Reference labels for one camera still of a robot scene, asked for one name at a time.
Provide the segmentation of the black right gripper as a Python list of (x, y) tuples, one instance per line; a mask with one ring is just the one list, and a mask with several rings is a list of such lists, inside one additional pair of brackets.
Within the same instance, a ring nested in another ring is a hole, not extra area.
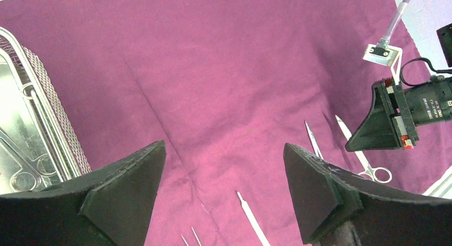
[(345, 145), (349, 152), (411, 149), (417, 128), (451, 121), (451, 78), (432, 76), (408, 88), (387, 78), (372, 85), (369, 113)]

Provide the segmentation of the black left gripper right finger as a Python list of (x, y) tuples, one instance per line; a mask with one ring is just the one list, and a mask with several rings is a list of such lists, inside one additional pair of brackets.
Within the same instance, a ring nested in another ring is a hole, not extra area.
[(302, 242), (451, 245), (451, 201), (386, 186), (291, 143), (284, 164)]

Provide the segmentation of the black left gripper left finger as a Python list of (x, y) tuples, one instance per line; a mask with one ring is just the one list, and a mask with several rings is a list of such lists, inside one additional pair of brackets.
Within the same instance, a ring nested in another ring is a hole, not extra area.
[(37, 192), (1, 196), (1, 245), (144, 245), (164, 141)]

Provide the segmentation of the steel surgical forceps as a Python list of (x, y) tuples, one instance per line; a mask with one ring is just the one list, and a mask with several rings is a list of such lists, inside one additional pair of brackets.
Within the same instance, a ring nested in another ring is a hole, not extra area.
[[(350, 140), (352, 133), (349, 130), (348, 126), (338, 115), (335, 115), (335, 119), (336, 119), (344, 137), (347, 140)], [(356, 154), (356, 156), (363, 168), (363, 171), (358, 173), (359, 176), (366, 178), (366, 179), (370, 179), (373, 182), (377, 182), (377, 183), (381, 183), (381, 184), (387, 184), (390, 181), (392, 181), (393, 175), (388, 168), (381, 167), (381, 166), (373, 167), (362, 151), (354, 151), (354, 153)], [(387, 175), (387, 178), (386, 179), (379, 178), (378, 174), (377, 174), (379, 171), (383, 171)]]

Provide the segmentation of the remaining steel instrument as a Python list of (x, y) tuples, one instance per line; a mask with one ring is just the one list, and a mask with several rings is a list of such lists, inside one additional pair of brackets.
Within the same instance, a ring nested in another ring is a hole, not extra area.
[(259, 223), (257, 222), (248, 202), (243, 198), (240, 192), (236, 191), (236, 194), (239, 198), (241, 208), (243, 209), (253, 231), (255, 232), (256, 236), (258, 237), (259, 241), (263, 246), (270, 246), (270, 242), (268, 241), (267, 237), (265, 236), (263, 230), (261, 229)]

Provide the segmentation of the perforated steel instrument tray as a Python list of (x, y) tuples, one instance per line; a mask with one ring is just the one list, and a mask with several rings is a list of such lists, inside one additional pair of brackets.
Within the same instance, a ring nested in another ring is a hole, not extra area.
[(43, 63), (5, 28), (1, 29), (2, 137), (31, 158), (49, 155), (57, 175), (44, 188), (91, 171)]

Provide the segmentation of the purple cloth wrap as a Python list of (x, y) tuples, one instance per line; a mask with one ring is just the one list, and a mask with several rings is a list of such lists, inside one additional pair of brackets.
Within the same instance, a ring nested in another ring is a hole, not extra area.
[(43, 62), (92, 169), (158, 140), (146, 245), (301, 245), (285, 143), (355, 173), (354, 130), (387, 67), (362, 59), (394, 0), (4, 0), (1, 26)]

